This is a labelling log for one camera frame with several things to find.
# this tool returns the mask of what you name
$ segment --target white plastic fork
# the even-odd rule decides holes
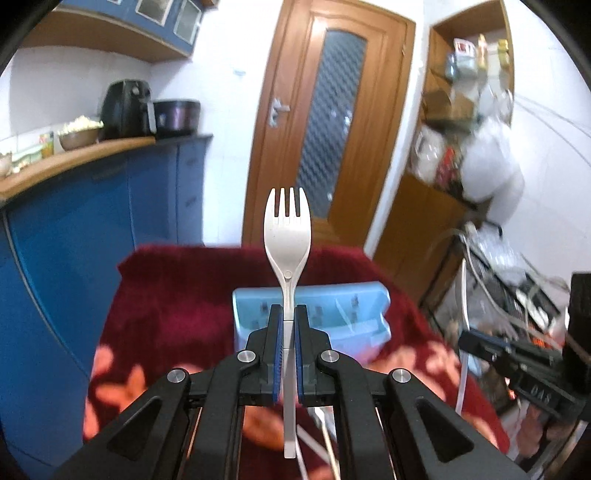
[[[264,223],[265,251],[283,292],[283,390],[284,457],[296,458],[296,349],[294,294],[312,239],[310,208],[300,189],[300,216],[296,216],[294,189],[290,189],[290,212],[285,214],[285,189],[281,189],[279,216],[275,216],[275,189],[267,200]]]

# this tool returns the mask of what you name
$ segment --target silver bolt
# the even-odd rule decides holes
[[[410,381],[411,374],[408,370],[405,370],[404,368],[397,368],[392,372],[392,377],[398,383],[406,383]]]
[[[185,372],[182,371],[182,370],[180,370],[180,369],[178,369],[178,368],[176,368],[176,369],[171,370],[170,372],[168,372],[168,375],[166,375],[166,378],[171,383],[180,383],[185,378]]]
[[[320,358],[325,362],[332,364],[340,358],[340,355],[338,352],[335,352],[334,350],[325,350],[320,354]]]
[[[242,352],[238,353],[238,359],[243,364],[249,364],[256,358],[256,353],[251,352],[250,350],[243,350]]]

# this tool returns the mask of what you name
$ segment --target light blue tray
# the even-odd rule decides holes
[[[332,348],[367,362],[391,339],[384,313],[390,305],[380,282],[297,287],[295,304],[308,308],[310,327],[325,331]],[[243,350],[251,332],[267,326],[271,305],[282,304],[281,289],[238,288],[232,295],[235,347]]]

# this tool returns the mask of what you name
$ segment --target door frame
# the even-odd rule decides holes
[[[392,162],[392,154],[398,138],[400,129],[400,121],[402,118],[402,111],[404,109],[405,98],[408,90],[408,82],[410,79],[410,67],[411,60],[413,57],[414,49],[414,36],[416,24],[409,18],[403,17],[402,15],[395,14],[389,10],[377,7],[375,5],[368,4],[360,0],[339,0],[340,2],[352,5],[363,5],[364,8],[370,9],[376,13],[387,15],[395,20],[401,21],[407,26],[406,38],[404,41],[404,55],[402,60],[402,69],[400,71],[400,85],[396,95],[394,109],[392,110],[390,130],[388,132],[388,141],[382,149],[382,165],[379,171],[377,180],[379,181],[381,188],[379,188],[371,198],[369,210],[372,212],[372,219],[375,216],[375,211],[378,207],[379,197],[384,188],[386,175]],[[278,67],[281,50],[283,48],[283,41],[285,38],[285,31],[287,24],[290,19],[290,14],[294,4],[297,0],[283,0],[281,11],[279,13],[279,19],[277,21],[277,27],[273,36],[271,44],[271,51],[269,53],[269,59],[267,61],[267,68],[265,70],[265,77],[261,90],[261,97],[259,100],[258,112],[256,114],[256,123],[254,137],[252,140],[252,149],[250,164],[248,168],[248,183],[246,185],[246,199],[244,205],[244,217],[242,224],[242,245],[251,245],[252,242],[252,228],[254,209],[256,202],[256,187],[258,179],[261,174],[261,159],[262,150],[265,142],[265,132],[267,130],[267,122],[269,120],[269,108],[271,107],[271,95],[273,93],[273,85],[275,83],[275,74]],[[371,222],[367,226],[368,233],[371,227]]]

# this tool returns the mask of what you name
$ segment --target black air fryer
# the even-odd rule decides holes
[[[121,80],[109,86],[100,119],[101,140],[149,137],[156,132],[150,86],[143,80]]]

